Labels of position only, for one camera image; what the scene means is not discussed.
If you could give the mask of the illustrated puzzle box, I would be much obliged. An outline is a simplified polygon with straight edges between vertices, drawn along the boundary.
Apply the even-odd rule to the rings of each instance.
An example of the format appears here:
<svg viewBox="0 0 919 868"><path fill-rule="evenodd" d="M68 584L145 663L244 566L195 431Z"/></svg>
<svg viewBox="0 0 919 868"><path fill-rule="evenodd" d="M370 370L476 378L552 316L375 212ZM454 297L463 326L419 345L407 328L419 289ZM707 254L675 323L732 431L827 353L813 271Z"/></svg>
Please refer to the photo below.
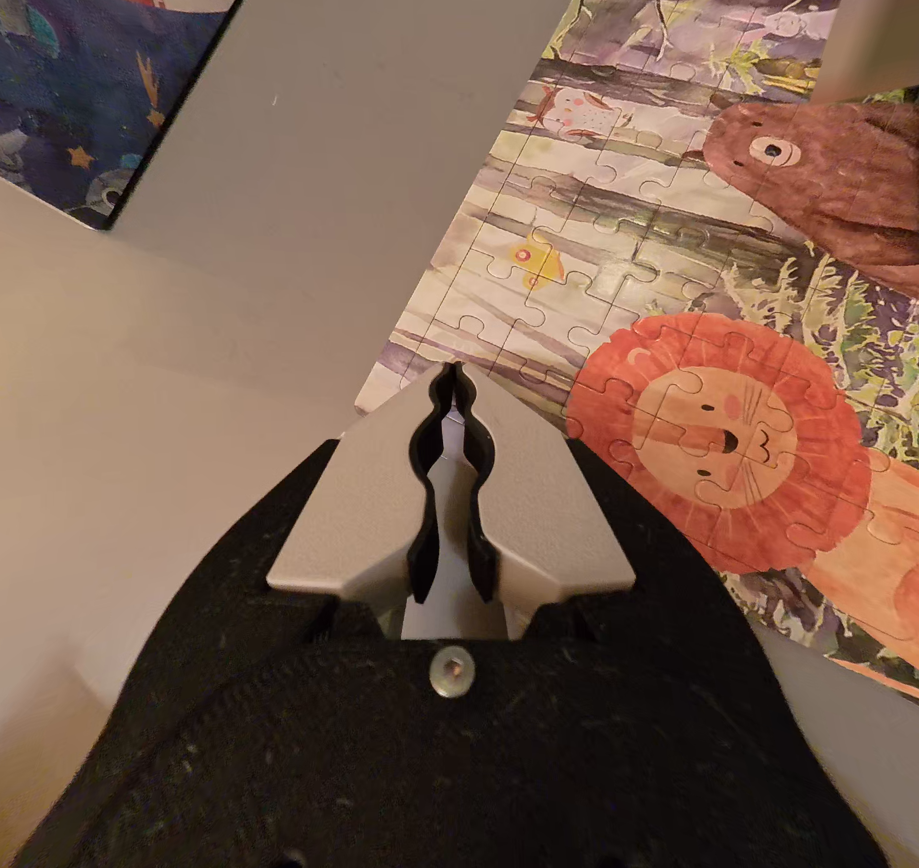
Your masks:
<svg viewBox="0 0 919 868"><path fill-rule="evenodd" d="M1 0L1 176L106 231L242 0Z"/></svg>

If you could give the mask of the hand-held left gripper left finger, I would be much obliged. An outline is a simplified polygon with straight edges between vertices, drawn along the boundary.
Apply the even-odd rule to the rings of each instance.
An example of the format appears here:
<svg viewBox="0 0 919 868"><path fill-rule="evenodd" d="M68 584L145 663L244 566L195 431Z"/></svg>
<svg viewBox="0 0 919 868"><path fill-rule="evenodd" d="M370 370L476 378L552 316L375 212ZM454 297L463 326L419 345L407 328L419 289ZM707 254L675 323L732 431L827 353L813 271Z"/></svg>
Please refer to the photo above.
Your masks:
<svg viewBox="0 0 919 868"><path fill-rule="evenodd" d="M364 604L426 600L439 532L429 472L455 368L438 363L349 428L267 575L276 590Z"/></svg>

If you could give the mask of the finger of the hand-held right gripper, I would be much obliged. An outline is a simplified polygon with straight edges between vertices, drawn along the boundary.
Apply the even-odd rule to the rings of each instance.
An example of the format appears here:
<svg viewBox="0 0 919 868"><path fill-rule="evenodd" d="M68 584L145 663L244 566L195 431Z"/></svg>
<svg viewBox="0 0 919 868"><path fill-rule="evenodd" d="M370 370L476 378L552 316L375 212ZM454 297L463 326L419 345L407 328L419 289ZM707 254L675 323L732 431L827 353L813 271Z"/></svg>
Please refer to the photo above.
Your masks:
<svg viewBox="0 0 919 868"><path fill-rule="evenodd" d="M824 48L814 103L918 83L918 0L842 0Z"/></svg>

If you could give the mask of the forest animal jigsaw puzzle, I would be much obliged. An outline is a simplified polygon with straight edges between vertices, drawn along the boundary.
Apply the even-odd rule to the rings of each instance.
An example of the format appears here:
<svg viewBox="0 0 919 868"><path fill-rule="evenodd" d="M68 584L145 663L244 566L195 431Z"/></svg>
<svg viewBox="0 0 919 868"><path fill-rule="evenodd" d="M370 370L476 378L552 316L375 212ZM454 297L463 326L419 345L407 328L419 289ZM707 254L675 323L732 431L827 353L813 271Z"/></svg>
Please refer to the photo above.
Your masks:
<svg viewBox="0 0 919 868"><path fill-rule="evenodd" d="M572 0L359 392L476 364L753 621L917 702L917 89L842 0Z"/></svg>

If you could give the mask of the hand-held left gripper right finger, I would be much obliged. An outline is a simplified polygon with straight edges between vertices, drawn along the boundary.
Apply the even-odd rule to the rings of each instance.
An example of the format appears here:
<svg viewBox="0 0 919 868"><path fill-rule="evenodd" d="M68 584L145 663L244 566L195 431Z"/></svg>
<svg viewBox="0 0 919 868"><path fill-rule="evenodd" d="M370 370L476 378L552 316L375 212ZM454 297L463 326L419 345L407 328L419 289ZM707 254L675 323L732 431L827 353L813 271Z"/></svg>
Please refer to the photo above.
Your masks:
<svg viewBox="0 0 919 868"><path fill-rule="evenodd" d="M485 601L539 609L631 589L636 575L562 433L479 367L456 365L476 471L467 554Z"/></svg>

